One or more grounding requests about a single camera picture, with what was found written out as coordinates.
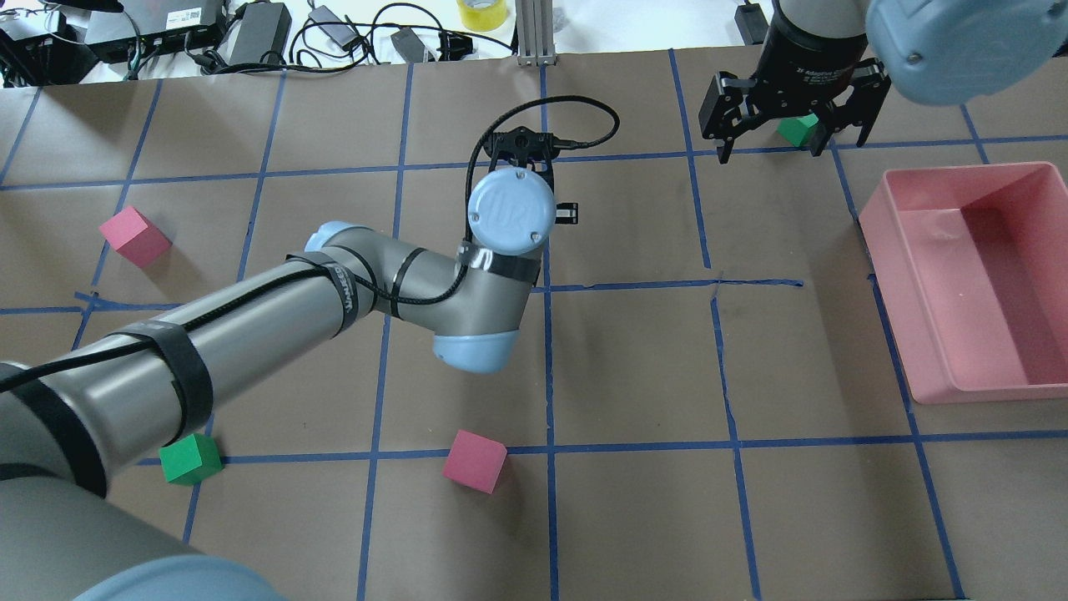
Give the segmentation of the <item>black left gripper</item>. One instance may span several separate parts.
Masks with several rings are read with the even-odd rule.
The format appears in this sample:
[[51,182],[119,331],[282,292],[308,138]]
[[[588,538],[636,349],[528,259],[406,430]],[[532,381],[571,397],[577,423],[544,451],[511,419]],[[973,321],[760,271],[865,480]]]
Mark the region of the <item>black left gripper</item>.
[[[557,137],[547,132],[534,132],[529,127],[515,127],[508,132],[492,132],[487,140],[489,157],[488,171],[499,164],[531,170],[545,181],[554,180],[552,161],[557,159]],[[556,205],[556,225],[577,225],[580,220],[579,205],[561,202]]]

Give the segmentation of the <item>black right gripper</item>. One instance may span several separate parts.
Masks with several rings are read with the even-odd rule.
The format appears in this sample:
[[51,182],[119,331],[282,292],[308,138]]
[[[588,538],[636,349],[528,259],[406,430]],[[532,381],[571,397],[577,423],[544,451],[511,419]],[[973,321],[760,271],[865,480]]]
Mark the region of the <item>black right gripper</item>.
[[[698,108],[698,128],[713,141],[719,164],[727,164],[737,138],[770,118],[813,114],[808,152],[818,157],[833,135],[859,127],[855,147],[863,148],[891,88],[884,62],[865,58],[865,34],[824,37],[787,17],[773,17],[751,78],[717,72]],[[832,102],[850,86],[843,106]]]

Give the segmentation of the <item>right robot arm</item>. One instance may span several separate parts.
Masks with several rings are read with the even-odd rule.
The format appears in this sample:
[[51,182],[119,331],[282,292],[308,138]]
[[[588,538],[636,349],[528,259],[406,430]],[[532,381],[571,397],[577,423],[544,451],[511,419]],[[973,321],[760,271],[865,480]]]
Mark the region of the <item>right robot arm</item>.
[[918,105],[969,102],[1015,85],[1065,44],[1064,1],[775,1],[755,72],[718,72],[698,127],[728,162],[770,118],[818,120],[808,152],[858,127],[869,140],[890,90]]

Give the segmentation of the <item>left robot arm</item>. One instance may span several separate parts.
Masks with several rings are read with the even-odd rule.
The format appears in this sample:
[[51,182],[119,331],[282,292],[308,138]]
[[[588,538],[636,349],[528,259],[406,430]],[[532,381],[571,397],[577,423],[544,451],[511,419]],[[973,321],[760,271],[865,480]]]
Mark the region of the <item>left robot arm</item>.
[[278,600],[244,564],[203,554],[107,501],[119,471],[206,425],[216,408],[379,311],[431,331],[462,371],[511,358],[563,224],[551,163],[579,141],[518,127],[476,144],[464,239],[436,254],[325,222],[274,269],[40,366],[3,364],[4,600]]

